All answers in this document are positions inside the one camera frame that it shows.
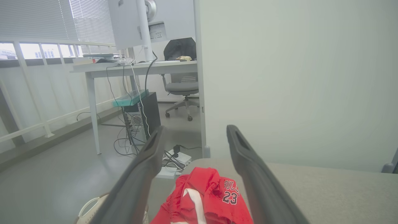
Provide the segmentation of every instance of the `white basket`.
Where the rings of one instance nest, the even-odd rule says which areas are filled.
[[[94,217],[95,213],[98,211],[98,208],[102,205],[102,203],[105,201],[105,199],[108,197],[108,194],[102,195],[100,197],[97,198],[93,198],[90,201],[88,201],[80,210],[79,215],[77,217],[77,219],[75,220],[75,224],[87,224],[91,222],[91,219]],[[94,206],[92,206],[92,208],[90,208],[85,214],[82,214],[83,211],[86,209],[86,207],[94,202],[97,201],[95,203]],[[144,213],[144,218],[142,220],[142,224],[149,224],[149,218],[148,218],[148,206],[146,206],[145,208],[145,213]]]

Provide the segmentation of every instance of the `white wall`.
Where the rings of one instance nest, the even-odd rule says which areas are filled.
[[[200,0],[196,10],[211,157],[230,157],[234,124],[268,162],[377,172],[391,162],[398,1]]]
[[[72,64],[66,64],[65,66],[61,64],[49,65],[47,69],[44,65],[28,66],[28,71],[33,81],[32,85],[39,95],[45,120],[56,118],[89,106],[84,73],[69,73],[71,70]],[[41,123],[21,67],[0,69],[0,79],[7,88],[22,128]],[[121,80],[121,77],[109,78],[115,97],[125,94]],[[69,91],[67,83],[70,84],[72,91]],[[113,99],[106,78],[95,79],[95,87],[97,103]],[[111,107],[111,102],[99,105],[97,106],[97,113],[110,109]],[[89,116],[89,113],[81,114],[79,115],[79,120]],[[76,115],[50,124],[50,129],[54,131],[74,122],[76,122]],[[0,122],[0,136],[6,134],[8,133],[2,122]],[[43,135],[45,135],[44,128],[38,128],[23,134],[22,137],[25,141],[30,141]],[[10,149],[12,145],[8,141],[4,143],[7,147],[3,147],[3,145],[0,145],[0,147],[2,149]]]

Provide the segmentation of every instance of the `white desk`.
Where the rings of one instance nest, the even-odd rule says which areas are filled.
[[[123,66],[108,68],[108,74],[106,71],[107,67],[114,66],[114,63],[98,63],[98,64],[87,64],[87,65],[75,65],[73,66],[73,71],[71,73],[86,73],[86,81],[87,81],[87,92],[88,92],[88,101],[90,104],[90,112],[91,112],[91,122],[93,123],[93,131],[94,131],[94,141],[96,144],[97,155],[101,154],[100,143],[98,138],[98,124],[97,124],[97,107],[96,107],[96,92],[94,86],[95,78],[104,78],[104,77],[117,77],[123,76]],[[146,71],[148,70],[149,64],[144,65],[134,65],[134,73],[135,75],[146,75]],[[131,76],[133,72],[131,70],[131,66],[124,67],[124,75]],[[154,63],[148,75],[156,75],[156,74],[170,74],[170,73],[191,73],[197,72],[197,62],[196,61],[181,61],[181,62],[168,62],[168,63]],[[131,88],[134,90],[135,82],[134,79],[130,79]]]

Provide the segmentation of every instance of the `baseboard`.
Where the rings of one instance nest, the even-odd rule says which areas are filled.
[[[98,124],[102,124],[119,114],[121,114],[121,110],[118,110],[117,108],[103,111],[98,114],[101,117],[101,119],[98,119]],[[46,138],[42,136],[21,146],[0,153],[0,172],[91,128],[91,117],[88,117],[53,131],[54,136],[52,137]]]
[[[188,96],[189,99],[194,99],[194,100],[198,100],[199,96]],[[179,101],[158,101],[158,104],[173,104],[173,103],[177,103]]]

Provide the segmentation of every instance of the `cable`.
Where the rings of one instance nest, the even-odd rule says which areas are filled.
[[[119,131],[119,133],[117,134],[117,139],[119,139],[120,132],[122,132],[124,128],[125,128],[125,127],[123,127],[123,128]],[[119,142],[119,141],[117,142],[117,144],[119,145],[120,148],[123,147],[123,146],[120,145],[120,142]]]
[[[133,145],[134,145],[134,148],[135,148],[135,151],[137,152],[137,155],[138,155],[138,148],[137,148],[137,146],[135,145],[135,142],[134,142],[134,140],[132,139],[131,140],[132,142],[133,142]]]
[[[180,147],[184,148],[184,149],[188,149],[187,147],[183,146],[183,145],[179,145]]]
[[[108,82],[109,82],[109,87],[111,88],[111,93],[112,93],[113,99],[115,100],[117,106],[119,106],[119,104],[117,103],[117,100],[116,100],[116,98],[115,98],[115,95],[113,94],[112,85],[111,85],[111,82],[109,81],[109,75],[108,75],[108,68],[114,68],[114,67],[116,67],[116,66],[106,67],[106,77],[107,77]]]
[[[118,139],[116,139],[116,141],[123,140],[123,139],[127,139],[127,138],[118,138]],[[119,153],[120,155],[135,155],[135,156],[137,156],[137,154],[135,154],[135,153],[121,154],[120,152],[118,152],[118,151],[116,150],[116,147],[115,147],[116,141],[113,143],[113,148],[115,149],[115,151],[116,151],[117,153]]]
[[[125,140],[125,152],[126,152],[126,154],[127,154],[127,153],[129,153],[129,151],[130,151],[130,147],[129,147],[129,149],[126,150],[126,142],[127,142],[127,136],[126,136],[126,140]]]
[[[134,62],[137,60],[138,56],[140,56],[140,54],[141,54],[141,51],[138,53],[137,57],[135,57],[135,59],[134,59],[131,63],[134,63]],[[131,95],[130,95],[129,92],[127,91],[126,85],[125,85],[125,83],[124,83],[124,67],[125,67],[125,66],[123,66],[123,76],[122,76],[123,88],[125,89],[126,93],[129,95],[129,97],[130,97],[130,99],[131,99],[131,101],[130,101],[130,106],[131,106],[131,104],[133,103],[133,98],[131,97]]]
[[[134,77],[135,86],[136,86],[136,88],[138,89],[137,80],[135,79],[135,73],[134,73],[134,69],[133,69],[133,62],[131,62],[130,66],[131,66],[131,70],[133,71],[133,77]],[[145,111],[144,111],[144,104],[142,104],[141,93],[138,93],[138,95],[140,96],[140,103],[141,103],[141,106],[142,106],[142,113],[143,113],[144,116],[145,116],[145,123],[146,123],[146,126],[148,127],[148,130],[147,130],[147,131],[148,131],[148,135],[149,135],[149,137],[150,137],[149,125],[148,125],[147,117],[146,117],[146,114],[145,114]]]
[[[81,114],[84,114],[84,113],[91,113],[91,112],[81,112],[80,114],[78,114],[77,116],[76,116],[76,120],[78,121],[78,119],[77,119],[77,117],[79,116],[79,115],[81,115]]]
[[[146,79],[148,78],[149,69],[152,66],[152,64],[158,59],[158,57],[156,55],[155,55],[155,57],[156,57],[155,60],[153,60],[151,62],[151,64],[148,67],[148,70],[146,71],[146,75],[145,75],[145,96],[147,95],[147,92],[146,92]]]
[[[117,118],[121,121],[121,122],[123,122],[123,124],[126,124],[126,122],[124,122],[122,119],[120,119],[120,117],[119,117],[119,115],[117,116]]]
[[[147,80],[147,78],[148,78],[149,69],[151,68],[152,64],[158,59],[158,57],[156,56],[155,52],[152,51],[152,53],[153,53],[153,55],[155,55],[156,58],[155,58],[155,60],[153,60],[153,61],[149,64],[148,69],[147,69],[147,71],[146,71],[146,75],[145,75],[145,88],[144,88],[145,97],[148,95],[148,92],[147,92],[147,89],[146,89],[146,80]],[[144,104],[142,104],[141,94],[140,94],[140,102],[141,102],[141,106],[142,106],[142,113],[143,113],[144,116],[145,116],[145,123],[146,123],[146,126],[147,126],[147,132],[148,132],[148,135],[149,135],[149,137],[150,137],[149,125],[148,125],[148,118],[146,117],[146,114],[145,114]]]
[[[175,165],[174,168],[178,168],[178,169],[177,169],[177,170],[170,170],[170,169],[168,168],[168,165],[171,165],[171,164],[174,164],[174,165]],[[169,159],[165,165],[162,165],[162,167],[166,167],[167,170],[169,170],[169,171],[171,171],[171,172],[179,172],[179,171],[184,170],[184,169],[187,167],[186,164],[183,164],[183,165],[184,165],[184,168],[182,168],[181,166],[177,165],[175,162],[170,162],[170,159]]]
[[[165,167],[167,166],[167,164],[170,162],[170,161],[172,161],[172,162],[174,162],[175,164],[176,164],[176,166],[178,167],[178,168],[180,168],[180,169],[184,169],[184,168],[182,168],[180,165],[178,165],[178,163],[180,163],[180,164],[183,164],[183,163],[181,163],[181,162],[179,162],[178,160],[176,160],[176,159],[174,159],[173,160],[173,155],[172,154],[170,154],[168,151],[164,151],[165,153],[165,155],[169,158],[169,161],[164,165]]]
[[[141,141],[141,140],[139,140],[139,139],[137,139],[137,138],[135,138],[135,137],[133,137],[135,140],[137,140],[137,141],[140,141],[140,142],[142,142],[142,143],[146,143],[146,142],[144,142],[144,141]]]
[[[142,52],[143,49],[144,49],[144,48],[142,47],[141,50],[140,50],[140,52],[138,52],[137,57],[135,57],[135,59],[134,59],[131,63],[134,63],[134,62],[137,60],[138,56],[140,56],[140,54],[141,54],[141,52]]]

